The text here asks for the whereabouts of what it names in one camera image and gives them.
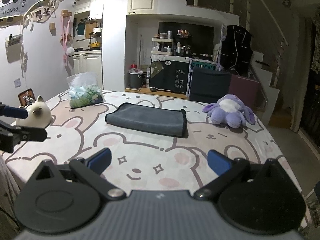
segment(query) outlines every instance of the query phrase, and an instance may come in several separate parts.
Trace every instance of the wooden floor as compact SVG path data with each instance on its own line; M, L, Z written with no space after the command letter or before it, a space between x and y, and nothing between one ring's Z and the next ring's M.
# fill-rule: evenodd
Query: wooden floor
M148 95L156 95L156 96L163 96L163 97L171 97L171 98L180 98L189 100L189 97L187 97L184 94L178 94L173 92L167 92L167 91L157 91L157 92L151 92L150 88L141 88L141 89L129 89L126 88L124 90L125 92L132 92L132 93L140 93L140 94L148 94Z

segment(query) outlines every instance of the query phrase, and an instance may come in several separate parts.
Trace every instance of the plastic bag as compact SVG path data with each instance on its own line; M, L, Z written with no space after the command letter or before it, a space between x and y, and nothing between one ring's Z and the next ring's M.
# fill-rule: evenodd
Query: plastic bag
M67 77L70 87L68 100L70 108L90 106L103 102L102 89L97 86L94 72L86 72Z

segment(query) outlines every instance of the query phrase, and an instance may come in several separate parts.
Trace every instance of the white pom-pom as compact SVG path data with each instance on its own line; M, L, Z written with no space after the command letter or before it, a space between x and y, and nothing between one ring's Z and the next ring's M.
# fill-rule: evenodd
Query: white pom-pom
M75 49L72 47L67 48L67 55L72 56L75 52Z

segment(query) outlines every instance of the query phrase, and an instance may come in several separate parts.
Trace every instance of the bedsheet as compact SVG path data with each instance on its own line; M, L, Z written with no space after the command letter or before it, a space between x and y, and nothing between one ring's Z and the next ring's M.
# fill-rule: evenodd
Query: bedsheet
M215 149L229 158L245 158L264 163L276 158L298 190L300 185L278 145L256 117L256 124L233 129L212 125L205 104L183 99L128 92L103 91L104 102L70 109L68 91L47 101L53 122L46 129L44 142L24 142L12 154L2 158L19 185L26 183L44 159L55 164L68 163L76 157L87 158L103 147L112 152L112 163L101 175L122 188L128 195L133 189L179 190L194 193L217 178L206 161L207 152ZM184 109L188 138L174 138L116 127L104 120L124 102L171 110ZM311 220L307 211L301 226Z

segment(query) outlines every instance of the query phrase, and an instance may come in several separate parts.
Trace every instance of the tile floor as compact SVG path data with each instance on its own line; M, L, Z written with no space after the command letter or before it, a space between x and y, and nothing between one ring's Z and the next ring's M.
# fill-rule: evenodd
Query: tile floor
M267 128L291 166L303 194L307 195L320 181L320 162L297 133L284 128ZM320 228L311 228L308 239L320 240Z

